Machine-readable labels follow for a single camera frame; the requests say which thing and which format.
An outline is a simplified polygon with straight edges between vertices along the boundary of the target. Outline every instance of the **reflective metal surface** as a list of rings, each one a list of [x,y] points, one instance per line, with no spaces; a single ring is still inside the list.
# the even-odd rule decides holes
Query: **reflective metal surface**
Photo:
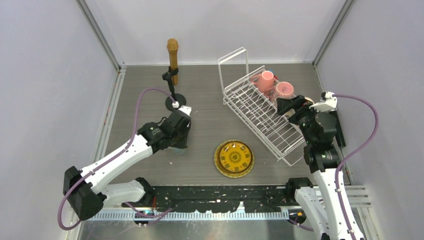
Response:
[[[130,221],[86,221],[79,240],[315,240],[313,232],[285,220],[163,221],[148,227]]]

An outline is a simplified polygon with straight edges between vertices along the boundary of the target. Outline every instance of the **black stand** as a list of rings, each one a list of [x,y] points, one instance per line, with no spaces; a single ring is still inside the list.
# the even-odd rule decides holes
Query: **black stand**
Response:
[[[168,71],[162,74],[162,79],[168,82],[169,91],[171,92],[172,98],[179,103],[179,107],[174,108],[172,106],[172,99],[170,97],[167,97],[165,100],[165,106],[166,109],[169,111],[174,111],[178,108],[180,108],[182,105],[186,105],[187,101],[186,98],[179,93],[175,93],[174,84],[172,83],[172,77],[178,74],[178,67],[174,70],[171,70],[171,66],[168,67]]]

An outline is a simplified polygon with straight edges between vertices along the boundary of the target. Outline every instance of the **dish rack handle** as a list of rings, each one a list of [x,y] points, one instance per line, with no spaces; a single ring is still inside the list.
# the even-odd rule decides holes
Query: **dish rack handle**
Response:
[[[246,61],[246,75],[249,74],[249,59],[248,59],[248,51],[246,50],[246,48],[244,47],[240,47],[237,50],[234,50],[230,53],[228,53],[227,55],[221,57],[218,59],[218,71],[219,71],[219,80],[221,81],[221,89],[222,89],[222,93],[224,93],[224,82],[223,82],[223,73],[221,71],[221,64],[225,63],[226,61],[240,55],[244,53],[244,58]]]

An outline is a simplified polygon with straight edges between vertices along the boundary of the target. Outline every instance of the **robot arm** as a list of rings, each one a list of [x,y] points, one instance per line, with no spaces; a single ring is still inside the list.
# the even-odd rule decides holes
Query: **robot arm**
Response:
[[[187,147],[187,136],[191,128],[191,107],[182,106],[173,111],[160,123],[144,124],[134,136],[132,144],[126,149],[129,141],[111,152],[101,160],[77,170],[72,166],[66,170],[63,183],[63,194],[82,176],[93,172],[102,163],[123,154],[90,175],[69,196],[68,202],[80,220],[87,220],[96,215],[103,207],[122,204],[124,202],[142,202],[148,204],[154,194],[150,184],[144,178],[137,178],[127,183],[110,184],[114,178],[138,161],[148,158],[159,150],[168,147],[184,149]]]
[[[337,98],[332,92],[323,92],[322,101],[313,104],[302,95],[293,99],[278,99],[277,112],[284,115],[293,109],[294,114],[288,118],[292,124],[298,125],[306,146],[303,157],[315,178],[325,208],[311,188],[311,181],[306,178],[290,178],[286,184],[288,195],[300,204],[309,218],[318,240],[363,240],[364,235],[355,222],[352,209],[346,195],[343,173],[338,176],[340,188],[335,184],[339,154],[333,145],[337,137],[337,118],[329,112],[337,106]],[[344,206],[340,205],[338,192],[341,193]],[[352,229],[348,228],[343,210],[346,210]]]

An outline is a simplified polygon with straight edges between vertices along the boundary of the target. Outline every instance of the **yellow plate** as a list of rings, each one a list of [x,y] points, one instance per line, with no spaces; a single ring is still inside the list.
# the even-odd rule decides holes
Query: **yellow plate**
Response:
[[[241,178],[248,174],[255,162],[252,150],[243,142],[229,140],[223,142],[215,151],[215,166],[229,178]]]

